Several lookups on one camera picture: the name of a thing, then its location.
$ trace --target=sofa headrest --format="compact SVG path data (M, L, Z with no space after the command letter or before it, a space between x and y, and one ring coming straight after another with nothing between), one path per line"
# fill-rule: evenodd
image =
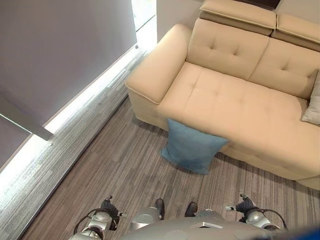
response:
M272 37L320 52L320 25L299 17L279 13Z
M200 18L269 36L276 28L273 11L234 0L206 0Z

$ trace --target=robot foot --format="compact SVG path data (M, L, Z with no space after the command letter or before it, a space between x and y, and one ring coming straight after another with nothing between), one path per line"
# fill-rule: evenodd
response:
M160 219L165 219L165 202L161 198L158 198L155 201L155 207L159 210Z
M188 207L186 208L185 214L184 216L187 218L194 218L196 216L196 213L198 211L198 204L196 204L195 202L190 202Z

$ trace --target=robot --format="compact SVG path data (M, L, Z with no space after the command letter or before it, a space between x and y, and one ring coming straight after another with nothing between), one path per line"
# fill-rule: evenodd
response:
M265 212L276 213L282 219L283 226L287 225L282 216L271 209L261 209L245 194L240 195L242 202L236 206L225 207L228 211L237 211L243 214L239 222L226 221L223 217L211 210L198 211L198 205L191 202L183 218L164 220L165 204L159 198L152 207L146 207L136 213L130 223L130 233L120 240L282 240L304 239L288 238L275 224L265 216ZM100 208L93 209L75 226L73 236L69 240L107 240L107 231L116 231L121 217L125 213L119 212L107 197ZM79 224L86 218L90 223L81 232ZM320 232L319 228L308 229ZM306 230L294 232L293 235L304 233Z

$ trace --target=roller blind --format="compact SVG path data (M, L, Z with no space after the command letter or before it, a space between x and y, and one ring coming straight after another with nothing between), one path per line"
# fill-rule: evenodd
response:
M43 125L136 41L130 0L1 0L0 95Z

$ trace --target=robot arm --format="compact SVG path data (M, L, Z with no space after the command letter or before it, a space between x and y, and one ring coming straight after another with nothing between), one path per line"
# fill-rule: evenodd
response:
M284 228L287 230L287 225L283 217L274 210L271 209L260 209L256 204L245 194L240 194L242 202L236 206L226 206L225 209L228 211L237 211L243 213L244 217L239 222L253 225L258 228L266 229L272 232L277 232L280 227L271 223L265 216L265 212L274 212L282 220Z
M107 197L101 207L93 209L85 217L83 217L75 226L73 236L69 240L105 240L106 233L111 230L117 230L120 217L125 217L126 214L119 212L118 209L111 204L112 196ZM79 224L86 218L91 218L88 226L81 232L78 232Z

